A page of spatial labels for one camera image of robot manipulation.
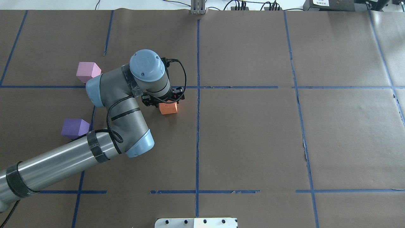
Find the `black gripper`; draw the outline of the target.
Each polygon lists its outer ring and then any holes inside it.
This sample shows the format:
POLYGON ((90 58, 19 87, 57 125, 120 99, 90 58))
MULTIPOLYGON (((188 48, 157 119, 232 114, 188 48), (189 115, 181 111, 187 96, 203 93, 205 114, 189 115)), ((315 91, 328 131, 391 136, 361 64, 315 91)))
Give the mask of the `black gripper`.
POLYGON ((156 108, 159 104, 177 104, 180 100, 184 100, 184 88, 177 87, 175 89, 168 87, 164 89, 163 92, 149 92, 144 91, 141 100, 146 106, 155 106, 156 108))

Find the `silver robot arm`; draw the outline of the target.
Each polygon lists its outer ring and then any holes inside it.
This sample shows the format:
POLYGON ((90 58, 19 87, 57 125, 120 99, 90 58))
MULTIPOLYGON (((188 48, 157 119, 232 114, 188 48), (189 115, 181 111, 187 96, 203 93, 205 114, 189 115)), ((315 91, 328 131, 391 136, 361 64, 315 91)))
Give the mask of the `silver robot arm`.
POLYGON ((119 154, 133 158, 152 149, 154 139, 136 98, 155 107, 183 100, 186 87, 171 86, 168 68, 173 62, 180 60, 142 49, 131 56, 129 63, 90 79, 86 92, 97 108, 106 108, 106 128, 91 130, 63 146, 2 170, 1 212, 14 202, 119 154))

